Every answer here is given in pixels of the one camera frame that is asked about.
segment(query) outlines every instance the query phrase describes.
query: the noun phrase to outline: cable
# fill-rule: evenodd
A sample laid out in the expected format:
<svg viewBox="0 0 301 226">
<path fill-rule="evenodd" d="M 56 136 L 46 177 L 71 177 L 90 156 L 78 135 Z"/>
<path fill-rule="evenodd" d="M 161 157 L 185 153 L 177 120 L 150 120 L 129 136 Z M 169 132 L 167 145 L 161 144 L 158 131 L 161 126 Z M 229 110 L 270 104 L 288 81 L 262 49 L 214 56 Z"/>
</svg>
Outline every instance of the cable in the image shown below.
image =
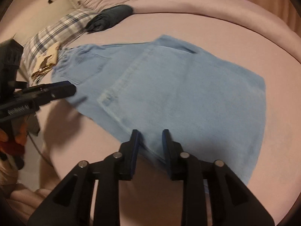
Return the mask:
<svg viewBox="0 0 301 226">
<path fill-rule="evenodd" d="M 34 147 L 36 148 L 37 152 L 39 153 L 39 155 L 43 158 L 43 160 L 51 167 L 53 167 L 53 165 L 51 164 L 51 162 L 45 158 L 45 156 L 41 153 L 41 151 L 39 150 L 39 148 L 37 147 L 36 143 L 34 142 L 33 138 L 31 137 L 31 135 L 29 133 L 27 133 L 31 142 L 33 143 Z"/>
</svg>

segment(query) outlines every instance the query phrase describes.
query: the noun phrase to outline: bolt head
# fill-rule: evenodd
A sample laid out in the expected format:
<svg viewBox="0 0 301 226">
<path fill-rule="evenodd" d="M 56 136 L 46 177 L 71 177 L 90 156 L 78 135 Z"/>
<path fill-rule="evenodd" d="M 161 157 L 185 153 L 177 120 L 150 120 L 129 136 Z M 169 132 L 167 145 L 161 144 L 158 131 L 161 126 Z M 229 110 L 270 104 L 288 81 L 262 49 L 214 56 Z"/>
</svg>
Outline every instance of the bolt head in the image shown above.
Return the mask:
<svg viewBox="0 0 301 226">
<path fill-rule="evenodd" d="M 180 156 L 181 156 L 183 159 L 187 159 L 190 155 L 189 155 L 189 153 L 187 153 L 187 152 L 182 152 L 182 153 L 180 154 Z"/>
<path fill-rule="evenodd" d="M 114 157 L 115 159 L 118 159 L 118 158 L 122 157 L 122 153 L 120 153 L 120 152 L 115 152 L 115 153 L 113 153 L 113 157 Z"/>
<path fill-rule="evenodd" d="M 223 167 L 223 166 L 225 165 L 225 163 L 224 163 L 223 161 L 221 161 L 221 160 L 215 161 L 214 164 L 215 164 L 216 166 L 218 166 L 218 167 Z"/>
<path fill-rule="evenodd" d="M 80 161 L 80 162 L 78 163 L 78 166 L 81 167 L 81 168 L 86 167 L 87 165 L 88 165 L 88 162 L 87 162 L 87 161 Z"/>
</svg>

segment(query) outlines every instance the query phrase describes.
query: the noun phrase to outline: pillow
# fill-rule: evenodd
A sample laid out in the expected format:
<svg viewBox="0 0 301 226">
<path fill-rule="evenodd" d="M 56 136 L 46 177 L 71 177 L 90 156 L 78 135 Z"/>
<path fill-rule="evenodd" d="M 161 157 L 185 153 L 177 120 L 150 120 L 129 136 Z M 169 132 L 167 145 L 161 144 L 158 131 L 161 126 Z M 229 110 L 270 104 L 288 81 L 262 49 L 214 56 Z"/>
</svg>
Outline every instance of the pillow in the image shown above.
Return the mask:
<svg viewBox="0 0 301 226">
<path fill-rule="evenodd" d="M 48 4 L 36 15 L 25 22 L 15 34 L 14 40 L 24 46 L 28 39 L 49 25 L 58 22 L 63 16 L 74 12 L 76 9 L 69 0 L 57 0 Z"/>
<path fill-rule="evenodd" d="M 85 32 L 87 23 L 96 15 L 96 12 L 78 9 L 29 39 L 24 46 L 23 53 L 24 65 L 28 76 L 30 77 L 33 73 L 38 56 L 58 41 L 61 46 L 66 46 L 80 37 Z"/>
</svg>

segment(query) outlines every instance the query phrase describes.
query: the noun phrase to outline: denim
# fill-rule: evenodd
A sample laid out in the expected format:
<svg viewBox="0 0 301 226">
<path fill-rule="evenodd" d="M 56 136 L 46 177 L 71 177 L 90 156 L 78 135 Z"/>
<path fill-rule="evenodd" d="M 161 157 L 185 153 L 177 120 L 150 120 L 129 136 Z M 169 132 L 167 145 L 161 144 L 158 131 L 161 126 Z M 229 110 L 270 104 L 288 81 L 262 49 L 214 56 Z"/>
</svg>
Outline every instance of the denim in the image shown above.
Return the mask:
<svg viewBox="0 0 301 226">
<path fill-rule="evenodd" d="M 140 152 L 164 164 L 162 131 L 186 152 L 223 160 L 245 183 L 265 128 L 265 83 L 257 74 L 169 36 L 143 44 L 83 45 L 60 52 L 54 82 L 77 86 L 67 100 L 116 137 L 144 136 Z"/>
</svg>

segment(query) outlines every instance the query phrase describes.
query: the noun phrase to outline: dark blue folded clothing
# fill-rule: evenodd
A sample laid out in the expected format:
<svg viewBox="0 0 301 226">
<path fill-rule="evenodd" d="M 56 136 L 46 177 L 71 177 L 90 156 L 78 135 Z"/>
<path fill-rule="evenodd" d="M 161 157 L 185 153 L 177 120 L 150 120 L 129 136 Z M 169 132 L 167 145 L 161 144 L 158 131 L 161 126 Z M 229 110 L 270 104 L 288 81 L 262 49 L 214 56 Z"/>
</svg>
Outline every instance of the dark blue folded clothing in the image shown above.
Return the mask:
<svg viewBox="0 0 301 226">
<path fill-rule="evenodd" d="M 105 10 L 91 19 L 85 29 L 89 33 L 103 31 L 117 25 L 120 21 L 133 14 L 132 7 L 117 5 Z"/>
</svg>

